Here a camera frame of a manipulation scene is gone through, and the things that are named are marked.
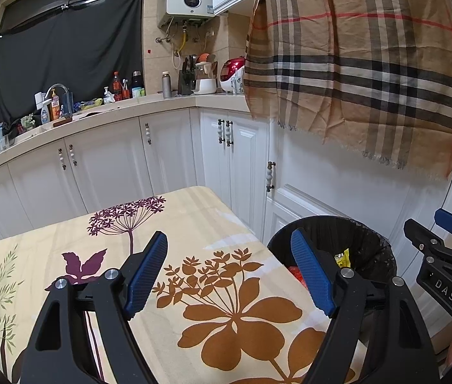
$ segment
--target cabinet handle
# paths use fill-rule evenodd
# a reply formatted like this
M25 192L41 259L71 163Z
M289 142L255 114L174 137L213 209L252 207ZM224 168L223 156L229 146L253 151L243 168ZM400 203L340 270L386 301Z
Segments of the cabinet handle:
M226 146L230 147L233 144L231 141L231 127L233 127L233 121L226 121Z
M61 162L61 166L63 167L63 170L66 170L66 164L64 164L64 159L63 159L63 150L61 148L59 149L59 161Z
M276 162L269 162L267 165L267 193L269 193L271 189L274 189L274 185L272 184L272 168L275 166Z
M146 127L146 138L148 139L148 144L151 145L151 137L150 137L150 126L148 123L144 125Z
M222 138L222 124L223 124L224 120L217 120L217 134L219 134L219 144L222 144L223 141L226 141L225 139Z
M73 160L73 165L77 166L77 160L75 160L75 154L73 153L73 144L70 144L68 147L70 160Z

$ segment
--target tablecloth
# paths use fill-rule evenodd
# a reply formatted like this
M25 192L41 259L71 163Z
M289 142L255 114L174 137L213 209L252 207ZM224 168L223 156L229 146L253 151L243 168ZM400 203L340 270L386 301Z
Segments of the tablecloth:
M328 318L211 190L192 187L0 241L0 369L12 382L45 289L59 276L85 283L120 267L157 230L168 255L145 309L129 322L157 380L302 381ZM100 374L115 383L94 313L86 317ZM358 343L349 378L365 352Z

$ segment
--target purple leaf print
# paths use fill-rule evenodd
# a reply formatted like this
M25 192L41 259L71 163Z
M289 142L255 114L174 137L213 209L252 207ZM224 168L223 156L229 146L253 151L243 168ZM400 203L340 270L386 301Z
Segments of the purple leaf print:
M139 201L128 202L98 211L90 218L87 232L90 236L98 233L115 236L128 233L130 254L133 254L133 231L148 220L151 215L162 212L166 200L162 196L153 196Z
M98 270L100 270L100 266L102 265L103 256L105 255L105 252L107 249L99 251L96 254L93 254L89 260L87 260L83 265L81 269L81 275L82 276L92 276L93 274L96 274Z
M99 276L93 276L93 274L98 273L98 270L100 270L100 266L103 263L103 258L106 252L107 249L93 254L84 264L82 264L82 267L79 256L77 256L74 252L63 253L62 256L66 260L67 273L63 277L68 280L70 284L83 284L97 280Z

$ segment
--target red stripe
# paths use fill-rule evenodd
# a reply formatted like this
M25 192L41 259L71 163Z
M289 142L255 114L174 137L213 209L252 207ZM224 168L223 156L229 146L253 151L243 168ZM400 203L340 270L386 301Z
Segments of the red stripe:
M271 26L275 26L277 24L284 24L284 23L293 23L296 21L303 21L303 20L316 20L316 19L321 19L324 17L331 17L331 13L330 12L324 12L322 14L317 14L314 16L305 16L305 17L296 17L296 18L290 18L290 19L283 19L283 20L278 20L275 21L273 23L269 23L267 27L256 27L253 24L253 29L255 30L266 30L268 27ZM417 19L415 17L411 17L411 16L403 16L401 14L391 14L388 12L341 12L341 13L337 13L336 17L367 17L367 18L373 18L373 17L378 17L378 18L391 18L391 19L398 19L398 20L410 20L414 23L420 23L420 24L426 24L427 26L433 26L436 28L441 28L444 30L448 30L449 32L452 32L452 28L445 26L444 24L441 23L436 23L434 21L430 21L430 20L424 20L424 19Z

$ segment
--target metal screw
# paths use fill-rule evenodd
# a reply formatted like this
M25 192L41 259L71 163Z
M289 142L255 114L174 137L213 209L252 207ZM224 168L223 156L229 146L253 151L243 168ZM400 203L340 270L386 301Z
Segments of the metal screw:
M65 278L60 278L56 281L56 289L64 289L67 284L68 281Z
M393 284L397 287L402 287L405 284L405 282L403 281L403 278L398 277L398 276L393 277L392 281L393 281Z
M351 268L348 268L348 267L342 268L342 271L340 271L339 273L344 278L353 278L354 277L354 270L352 270Z
M120 274L119 271L117 271L115 268L111 268L105 272L105 278L107 280L113 280L118 277L118 274Z

